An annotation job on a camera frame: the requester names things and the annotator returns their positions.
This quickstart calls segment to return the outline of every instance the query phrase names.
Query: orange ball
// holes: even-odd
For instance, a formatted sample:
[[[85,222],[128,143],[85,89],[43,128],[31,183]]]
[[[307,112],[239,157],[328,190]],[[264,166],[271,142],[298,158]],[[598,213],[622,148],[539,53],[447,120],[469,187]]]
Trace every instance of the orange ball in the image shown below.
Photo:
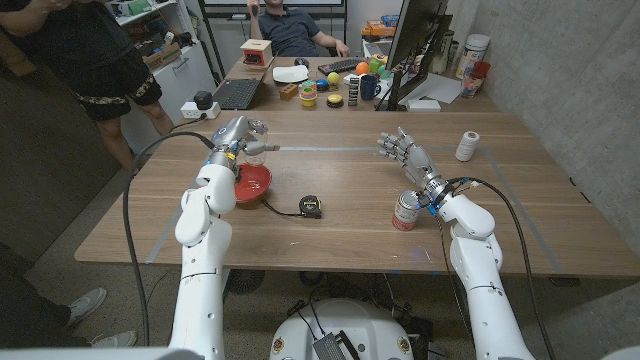
[[[368,72],[369,72],[369,64],[367,64],[366,62],[363,61],[360,64],[358,64],[358,66],[356,66],[356,74],[362,75]]]

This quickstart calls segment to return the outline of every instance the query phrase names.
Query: sneaker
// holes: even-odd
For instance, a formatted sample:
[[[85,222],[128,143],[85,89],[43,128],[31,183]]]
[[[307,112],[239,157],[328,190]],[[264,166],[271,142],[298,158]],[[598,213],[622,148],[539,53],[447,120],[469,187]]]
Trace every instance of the sneaker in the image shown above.
[[[80,320],[91,315],[96,309],[102,305],[104,298],[107,297],[107,290],[96,288],[79,297],[76,301],[69,305],[71,309],[71,317],[67,326],[78,323]]]
[[[99,339],[96,336],[89,344],[92,348],[120,348],[133,346],[138,340],[138,333],[135,330],[125,331],[123,333]]]

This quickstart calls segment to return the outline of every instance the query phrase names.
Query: tape measure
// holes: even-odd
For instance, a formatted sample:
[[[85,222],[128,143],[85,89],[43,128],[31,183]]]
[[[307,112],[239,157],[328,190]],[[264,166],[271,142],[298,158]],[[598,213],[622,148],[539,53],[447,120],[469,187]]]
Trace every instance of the tape measure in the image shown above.
[[[307,195],[300,199],[300,212],[304,217],[320,219],[322,217],[322,203],[315,195]]]

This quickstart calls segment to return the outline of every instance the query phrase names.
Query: blue mug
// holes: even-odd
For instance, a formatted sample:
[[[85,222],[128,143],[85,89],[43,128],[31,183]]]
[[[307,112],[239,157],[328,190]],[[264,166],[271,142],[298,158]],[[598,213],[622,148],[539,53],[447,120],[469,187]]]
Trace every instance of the blue mug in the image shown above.
[[[360,97],[362,100],[373,100],[376,95],[380,94],[382,88],[378,85],[378,78],[373,75],[364,75],[360,78]]]

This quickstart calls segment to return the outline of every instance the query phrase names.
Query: computer monitor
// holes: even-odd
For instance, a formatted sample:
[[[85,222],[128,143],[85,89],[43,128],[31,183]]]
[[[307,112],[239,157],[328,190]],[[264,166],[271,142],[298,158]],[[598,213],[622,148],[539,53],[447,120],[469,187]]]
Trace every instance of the computer monitor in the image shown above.
[[[401,85],[402,70],[392,70],[393,80],[386,110],[398,110],[398,101],[427,79],[429,64],[449,30],[451,15],[445,15],[447,0],[404,0],[398,19],[398,27],[391,44],[387,69],[392,70],[410,56],[414,57],[429,44],[420,62],[418,74]]]

